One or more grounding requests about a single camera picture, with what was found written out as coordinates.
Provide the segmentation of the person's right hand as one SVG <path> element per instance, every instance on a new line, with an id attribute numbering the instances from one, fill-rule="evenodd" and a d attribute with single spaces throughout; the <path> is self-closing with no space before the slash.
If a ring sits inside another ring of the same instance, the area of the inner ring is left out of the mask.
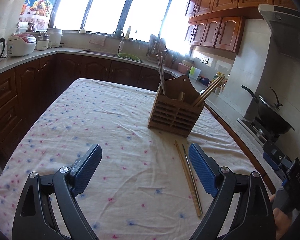
<path id="1" fill-rule="evenodd" d="M 276 225 L 276 239 L 279 240 L 288 231 L 291 226 L 292 219 L 288 217 L 279 208 L 273 210 Z"/>

